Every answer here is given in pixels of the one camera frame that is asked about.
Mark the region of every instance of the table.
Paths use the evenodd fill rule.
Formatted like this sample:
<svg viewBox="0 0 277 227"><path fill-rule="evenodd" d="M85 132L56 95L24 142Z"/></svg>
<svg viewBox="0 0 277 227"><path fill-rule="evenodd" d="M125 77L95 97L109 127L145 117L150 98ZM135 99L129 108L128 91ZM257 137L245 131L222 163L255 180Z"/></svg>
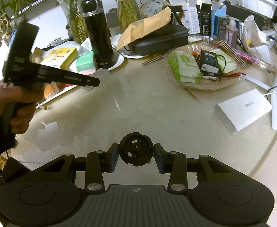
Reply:
<svg viewBox="0 0 277 227"><path fill-rule="evenodd" d="M191 92L172 80L165 60L146 67L145 59L127 60L101 80L99 87L86 91L80 87L50 102L49 110L39 110L29 130L18 135L19 145L11 155L35 169L65 154L86 156L95 150L107 150L113 142L131 132L140 132L159 142L166 151L178 151L197 158L208 154L249 174L257 165L276 132L266 114L249 127L232 135L218 115L215 104L245 93L255 86L242 80L215 92ZM267 84L272 75L251 66L247 74ZM132 167L119 159L115 172L104 174L109 184L164 184L169 175L158 173L156 163ZM83 187L79 173L77 186ZM188 185L197 184L194 173Z"/></svg>

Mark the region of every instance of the white bowl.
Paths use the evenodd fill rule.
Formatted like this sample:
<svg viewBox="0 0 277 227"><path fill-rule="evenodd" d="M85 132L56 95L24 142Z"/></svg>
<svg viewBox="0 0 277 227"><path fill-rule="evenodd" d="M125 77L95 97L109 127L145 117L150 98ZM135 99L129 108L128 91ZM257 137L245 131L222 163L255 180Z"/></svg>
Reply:
<svg viewBox="0 0 277 227"><path fill-rule="evenodd" d="M239 6L260 13L270 19L273 18L277 3L273 0L238 0Z"/></svg>

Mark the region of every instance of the black product box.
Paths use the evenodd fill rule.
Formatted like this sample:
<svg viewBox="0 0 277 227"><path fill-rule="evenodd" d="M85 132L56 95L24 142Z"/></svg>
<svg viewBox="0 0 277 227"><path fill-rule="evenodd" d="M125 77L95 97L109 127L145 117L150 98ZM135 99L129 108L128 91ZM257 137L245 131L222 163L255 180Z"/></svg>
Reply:
<svg viewBox="0 0 277 227"><path fill-rule="evenodd" d="M200 34L211 36L211 13L212 4L203 3L200 11Z"/></svg>
<svg viewBox="0 0 277 227"><path fill-rule="evenodd" d="M255 23L260 30L268 30L273 25L270 18L239 5L227 4L227 15L240 19L242 22L244 22L250 15L254 15Z"/></svg>
<svg viewBox="0 0 277 227"><path fill-rule="evenodd" d="M217 55L213 52L201 50L200 64L202 71L213 73L219 72Z"/></svg>

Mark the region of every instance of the soap dispenser bottle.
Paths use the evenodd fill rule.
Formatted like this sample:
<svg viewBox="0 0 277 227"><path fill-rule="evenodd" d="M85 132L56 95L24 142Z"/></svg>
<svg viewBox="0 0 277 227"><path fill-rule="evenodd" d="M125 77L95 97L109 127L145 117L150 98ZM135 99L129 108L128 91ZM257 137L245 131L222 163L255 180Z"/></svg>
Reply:
<svg viewBox="0 0 277 227"><path fill-rule="evenodd" d="M228 45L235 48L238 36L238 29L236 28L236 21L230 20L230 24L226 26L226 39Z"/></svg>

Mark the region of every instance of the handheld device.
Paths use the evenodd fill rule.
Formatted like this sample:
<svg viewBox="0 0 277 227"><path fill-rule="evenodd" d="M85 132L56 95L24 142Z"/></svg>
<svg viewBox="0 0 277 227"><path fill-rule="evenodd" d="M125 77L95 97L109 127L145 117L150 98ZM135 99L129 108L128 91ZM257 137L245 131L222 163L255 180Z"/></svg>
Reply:
<svg viewBox="0 0 277 227"><path fill-rule="evenodd" d="M114 172L119 155L145 167L154 157L159 173L170 174L167 186L106 190L102 173ZM74 185L79 171L85 172L83 189ZM196 173L194 189L188 189L187 173ZM108 151L64 154L34 171L10 157L0 175L0 221L6 227L265 227L273 207L272 192L256 180L209 155L166 152L138 132Z"/></svg>
<svg viewBox="0 0 277 227"><path fill-rule="evenodd" d="M41 91L44 83L51 83L53 81L80 86L99 86L100 80L98 78L30 62L31 48L38 30L38 26L29 24L24 20L12 35L9 53L3 67L4 82L7 85L22 86L34 92ZM15 145L15 135L11 133L9 125L10 119L16 116L19 108L26 105L28 103L10 103L5 107L2 120L7 149Z"/></svg>

